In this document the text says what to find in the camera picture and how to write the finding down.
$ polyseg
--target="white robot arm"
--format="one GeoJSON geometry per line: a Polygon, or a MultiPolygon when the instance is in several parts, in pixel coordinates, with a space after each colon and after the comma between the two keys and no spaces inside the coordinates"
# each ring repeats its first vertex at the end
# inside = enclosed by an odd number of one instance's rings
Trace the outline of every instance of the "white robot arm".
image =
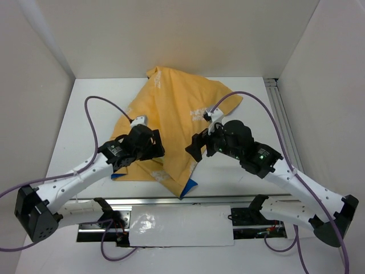
{"type": "Polygon", "coordinates": [[[68,172],[74,173],[73,176],[35,188],[27,185],[19,189],[15,215],[34,243],[48,238],[57,228],[67,225],[109,219],[114,220],[118,226],[122,225],[120,213],[113,211],[103,198],[86,202],[69,200],[94,182],[111,176],[135,160],[164,155],[159,131],[147,127],[145,116],[133,120],[131,127],[128,135],[121,135],[99,147],[93,163],[82,173],[77,173],[77,170],[90,163],[93,157],[68,172]]]}
{"type": "Polygon", "coordinates": [[[208,157],[219,152],[239,160],[241,167],[247,172],[276,184],[304,204],[304,206],[298,206],[276,201],[266,195],[258,195],[252,201],[250,209],[257,211],[268,220],[282,220],[305,227],[312,230],[316,237],[326,244],[333,247],[340,246],[329,217],[300,180],[307,184],[327,208],[342,238],[347,232],[359,203],[355,197],[352,195],[343,197],[336,194],[295,167],[289,166],[278,151],[266,144],[256,142],[252,137],[251,129],[241,121],[231,120],[223,125],[221,123],[223,113],[219,108],[214,108],[213,111],[208,109],[204,118],[210,122],[209,127],[200,134],[193,135],[192,144],[185,149],[197,162],[202,159],[203,146],[206,147],[208,157]]]}

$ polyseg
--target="yellow cloth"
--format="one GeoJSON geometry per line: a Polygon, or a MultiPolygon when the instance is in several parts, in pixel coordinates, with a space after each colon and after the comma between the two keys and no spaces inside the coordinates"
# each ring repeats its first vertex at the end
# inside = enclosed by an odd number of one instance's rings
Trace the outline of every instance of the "yellow cloth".
{"type": "MultiPolygon", "coordinates": [[[[205,109],[216,104],[231,92],[218,81],[187,74],[167,67],[155,67],[147,72],[148,82],[129,105],[128,115],[133,119],[148,117],[148,127],[160,131],[165,156],[158,159],[136,161],[117,174],[126,174],[117,181],[158,181],[177,197],[184,190],[196,162],[185,152],[192,136],[208,127],[202,117],[205,109]]],[[[242,101],[233,95],[219,108],[227,115],[242,101]]],[[[130,124],[121,117],[111,136],[116,138],[130,131],[130,124]]]]}

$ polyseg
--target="cable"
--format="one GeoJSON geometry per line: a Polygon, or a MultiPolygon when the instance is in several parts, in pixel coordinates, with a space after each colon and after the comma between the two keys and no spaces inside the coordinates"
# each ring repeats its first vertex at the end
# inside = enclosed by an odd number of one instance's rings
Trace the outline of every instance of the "cable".
{"type": "MultiPolygon", "coordinates": [[[[255,95],[251,94],[251,93],[248,93],[246,91],[233,91],[225,96],[223,96],[219,101],[218,103],[216,103],[216,105],[212,108],[211,112],[213,112],[219,105],[220,103],[222,103],[226,98],[234,95],[234,94],[243,94],[243,95],[247,95],[253,99],[255,99],[267,112],[267,114],[269,115],[270,117],[270,120],[271,122],[273,123],[274,125],[274,128],[275,128],[275,131],[276,131],[276,134],[278,135],[278,139],[279,139],[279,143],[280,143],[280,148],[283,152],[283,155],[284,155],[284,158],[285,158],[285,161],[286,163],[288,164],[289,168],[291,171],[294,171],[294,168],[293,166],[291,165],[290,163],[290,159],[286,153],[286,150],[285,150],[285,146],[284,146],[284,143],[283,143],[283,140],[281,138],[281,135],[280,135],[280,131],[279,131],[279,128],[275,122],[275,119],[274,117],[272,116],[270,110],[268,109],[268,107],[263,103],[262,100],[260,100],[258,97],[256,97],[255,95]]],[[[334,231],[335,231],[335,234],[338,238],[338,241],[341,245],[341,248],[342,248],[342,252],[343,252],[343,257],[344,257],[344,272],[345,274],[349,274],[350,273],[350,261],[348,259],[348,253],[347,253],[347,250],[346,250],[346,246],[344,244],[344,241],[342,239],[342,236],[341,236],[341,233],[339,232],[338,230],[338,227],[336,226],[335,222],[333,221],[332,219],[332,216],[331,214],[329,213],[329,211],[327,210],[327,208],[325,207],[325,205],[322,203],[322,201],[320,200],[320,198],[314,193],[314,191],[307,185],[307,183],[300,177],[299,174],[295,174],[295,177],[303,184],[303,186],[309,191],[309,193],[311,193],[311,195],[313,196],[313,198],[317,201],[317,203],[320,205],[321,209],[323,209],[323,211],[325,212],[327,218],[329,219],[330,221],[330,224],[331,226],[333,227],[334,231]]]]}
{"type": "Polygon", "coordinates": [[[114,223],[114,227],[115,227],[115,233],[116,233],[116,236],[117,236],[117,237],[120,237],[120,234],[118,233],[118,228],[116,227],[116,222],[115,222],[115,221],[113,221],[113,223],[114,223]]]}
{"type": "Polygon", "coordinates": [[[263,241],[265,242],[266,246],[270,250],[278,252],[278,253],[284,253],[284,252],[287,252],[287,251],[291,250],[295,246],[295,244],[298,242],[298,237],[295,236],[294,241],[292,242],[292,244],[289,247],[287,247],[285,249],[275,249],[275,248],[269,246],[269,243],[267,242],[267,236],[268,236],[268,234],[266,234],[265,237],[263,237],[263,241]]]}
{"type": "Polygon", "coordinates": [[[294,225],[294,231],[295,231],[295,237],[298,239],[297,240],[297,247],[298,247],[299,259],[301,261],[304,272],[306,274],[309,274],[308,269],[307,269],[307,267],[304,263],[304,259],[303,259],[303,253],[302,253],[302,250],[301,250],[301,243],[299,241],[299,232],[298,232],[298,226],[297,225],[294,225]]]}
{"type": "Polygon", "coordinates": [[[127,234],[121,221],[119,221],[119,225],[121,227],[121,230],[123,231],[123,234],[127,234]]]}
{"type": "MultiPolygon", "coordinates": [[[[105,99],[105,98],[99,97],[99,96],[89,96],[89,97],[87,97],[85,99],[85,102],[84,102],[84,108],[85,108],[85,113],[86,113],[87,120],[88,120],[88,122],[90,124],[90,127],[91,127],[92,136],[94,137],[95,147],[94,147],[94,154],[93,154],[91,160],[88,162],[88,164],[86,166],[84,166],[83,168],[77,170],[78,174],[84,172],[85,170],[87,170],[93,164],[93,162],[94,162],[94,160],[95,160],[95,158],[98,154],[98,137],[96,135],[95,127],[94,127],[94,124],[91,120],[90,113],[89,113],[88,106],[87,106],[87,103],[90,99],[99,99],[99,100],[105,101],[105,102],[113,105],[119,111],[121,111],[125,115],[125,117],[127,117],[127,119],[129,121],[131,121],[131,118],[120,107],[118,107],[116,104],[109,101],[108,99],[105,99]]],[[[42,183],[42,182],[50,181],[50,180],[64,179],[64,178],[68,178],[68,177],[71,177],[71,176],[75,176],[75,174],[74,173],[67,173],[67,174],[63,174],[63,175],[52,176],[52,177],[47,177],[47,178],[41,178],[41,179],[31,180],[31,181],[28,181],[28,182],[25,182],[25,183],[22,183],[22,184],[18,184],[17,186],[11,187],[8,190],[5,190],[2,193],[0,193],[0,199],[2,197],[4,197],[6,194],[8,194],[9,192],[17,190],[21,187],[24,187],[24,186],[27,186],[27,185],[30,185],[30,184],[42,183]]],[[[30,248],[30,247],[34,246],[35,244],[36,243],[31,243],[31,244],[26,245],[24,247],[18,247],[18,248],[1,248],[0,247],[0,252],[17,252],[17,251],[21,251],[21,250],[30,248]]]]}
{"type": "Polygon", "coordinates": [[[108,257],[105,252],[104,252],[104,239],[105,239],[105,236],[107,234],[107,232],[109,231],[110,229],[110,226],[113,224],[113,220],[110,221],[108,227],[105,229],[104,233],[103,233],[103,237],[102,237],[102,243],[100,245],[100,251],[102,252],[102,255],[104,257],[104,259],[108,260],[108,261],[122,261],[124,260],[125,258],[131,256],[134,252],[137,251],[138,247],[135,247],[130,253],[120,257],[120,258],[110,258],[108,257]]]}

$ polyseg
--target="blue fabric corner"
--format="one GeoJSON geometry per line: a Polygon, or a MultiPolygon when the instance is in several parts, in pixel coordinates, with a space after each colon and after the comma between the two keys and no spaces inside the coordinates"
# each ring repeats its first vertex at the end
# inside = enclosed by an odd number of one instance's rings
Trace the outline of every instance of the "blue fabric corner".
{"type": "MultiPolygon", "coordinates": [[[[110,176],[110,178],[113,180],[113,179],[117,179],[117,178],[120,178],[122,176],[124,176],[126,174],[112,174],[110,176]]],[[[198,184],[192,180],[192,179],[189,179],[188,182],[186,183],[186,186],[184,187],[181,195],[180,195],[180,199],[182,199],[193,187],[197,186],[198,184]]]]}
{"type": "Polygon", "coordinates": [[[189,179],[188,182],[186,183],[184,190],[182,191],[182,193],[180,195],[180,199],[182,199],[193,187],[195,187],[197,185],[198,185],[197,182],[195,182],[192,179],[189,179]]]}
{"type": "Polygon", "coordinates": [[[119,177],[122,177],[122,176],[124,176],[124,175],[126,175],[126,173],[125,174],[116,174],[116,173],[114,173],[114,174],[112,174],[111,176],[110,176],[110,179],[116,179],[116,178],[119,178],[119,177]]]}

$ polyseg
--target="table surface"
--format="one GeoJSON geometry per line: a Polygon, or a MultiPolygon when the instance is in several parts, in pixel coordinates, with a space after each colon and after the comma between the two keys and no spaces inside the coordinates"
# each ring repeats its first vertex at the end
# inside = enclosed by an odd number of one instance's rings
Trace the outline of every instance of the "table surface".
{"type": "MultiPolygon", "coordinates": [[[[254,93],[269,104],[262,78],[213,78],[232,90],[254,93]]],[[[104,96],[123,108],[135,97],[146,79],[78,79],[70,98],[57,140],[48,175],[61,174],[89,157],[92,152],[91,130],[83,111],[89,95],[104,96]]],[[[120,114],[104,102],[90,104],[99,142],[110,137],[120,114]]],[[[256,102],[245,98],[228,119],[242,119],[252,128],[256,139],[278,149],[278,141],[269,118],[256,102]]],[[[273,184],[244,172],[237,162],[223,155],[202,161],[193,174],[199,186],[188,196],[282,194],[273,184]]],[[[79,197],[166,197],[172,194],[157,182],[112,182],[104,179],[86,189],[79,197]]],[[[22,251],[16,274],[46,273],[302,273],[296,248],[277,254],[262,239],[236,240],[231,247],[174,247],[140,249],[127,260],[110,263],[100,254],[100,243],[76,243],[78,226],[57,230],[47,241],[22,251]]],[[[270,239],[278,249],[291,240],[270,239]]],[[[302,240],[303,255],[310,271],[343,273],[336,248],[316,238],[302,240]]],[[[125,248],[106,243],[111,257],[125,254],[125,248]]]]}
{"type": "MultiPolygon", "coordinates": [[[[244,90],[259,97],[270,107],[265,84],[257,77],[214,77],[234,91],[244,90]]],[[[63,118],[47,176],[65,173],[92,154],[93,138],[84,112],[84,100],[90,95],[105,97],[126,109],[146,83],[146,78],[77,79],[63,118]]],[[[95,124],[99,145],[109,140],[121,113],[106,102],[91,100],[90,114],[95,124]]],[[[281,151],[274,127],[265,110],[246,97],[226,118],[239,119],[252,129],[253,136],[281,151]]],[[[186,196],[230,196],[287,194],[281,188],[244,171],[238,161],[216,154],[199,162],[192,174],[198,183],[186,196]]],[[[114,182],[104,178],[78,195],[78,198],[165,198],[173,194],[158,182],[114,182]]]]}

